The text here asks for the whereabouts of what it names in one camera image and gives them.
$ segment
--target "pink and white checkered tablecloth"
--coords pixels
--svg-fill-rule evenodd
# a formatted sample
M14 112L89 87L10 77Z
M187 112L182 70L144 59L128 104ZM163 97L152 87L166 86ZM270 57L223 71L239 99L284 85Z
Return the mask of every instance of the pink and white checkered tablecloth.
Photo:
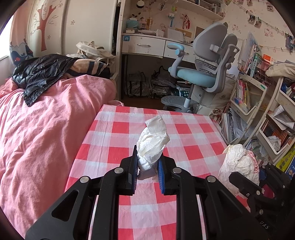
M76 156L66 190L81 176L103 176L132 155L145 121L161 115L170 142L163 154L194 176L216 175L226 147L207 116L103 105ZM176 236L176 197L161 194L152 178L137 181L133 196L119 198L119 240L171 240Z

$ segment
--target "drawer handle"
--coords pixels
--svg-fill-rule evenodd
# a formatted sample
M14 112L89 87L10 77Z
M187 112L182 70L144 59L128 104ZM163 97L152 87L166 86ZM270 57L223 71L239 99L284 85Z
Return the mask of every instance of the drawer handle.
M146 45L146 44L137 44L137 45L142 47L151 47L151 45Z

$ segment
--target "desk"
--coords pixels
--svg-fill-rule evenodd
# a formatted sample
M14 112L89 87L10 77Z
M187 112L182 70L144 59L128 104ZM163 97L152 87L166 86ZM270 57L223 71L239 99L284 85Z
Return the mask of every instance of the desk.
M176 59L175 50L167 47L170 43L179 43L184 46L185 56L183 61L195 63L199 57L193 50L193 45L169 38L162 38L143 34L122 34L122 80L127 78L128 55L153 56L157 58ZM121 97L124 95L124 85L121 83Z

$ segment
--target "metal screw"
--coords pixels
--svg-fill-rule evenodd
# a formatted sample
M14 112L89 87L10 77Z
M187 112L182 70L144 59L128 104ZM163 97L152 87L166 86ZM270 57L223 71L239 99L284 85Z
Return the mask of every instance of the metal screw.
M173 168L172 171L174 173L181 173L181 168Z
M84 176L84 177L80 178L81 183L86 183L88 181L89 181L89 177L87 177L87 176Z
M124 171L123 168L115 168L115 173L122 173Z
M213 176L208 176L208 177L207 177L207 181L208 181L208 182L212 182L212 183L213 183L213 182L215 182L215 181L216 181L216 178L215 178L215 177L213 177Z

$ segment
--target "blue sticker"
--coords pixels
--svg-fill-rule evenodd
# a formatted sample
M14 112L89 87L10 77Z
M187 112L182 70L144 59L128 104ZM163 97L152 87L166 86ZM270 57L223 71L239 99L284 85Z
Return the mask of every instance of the blue sticker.
M124 42L129 42L130 41L130 36L124 36L123 41Z

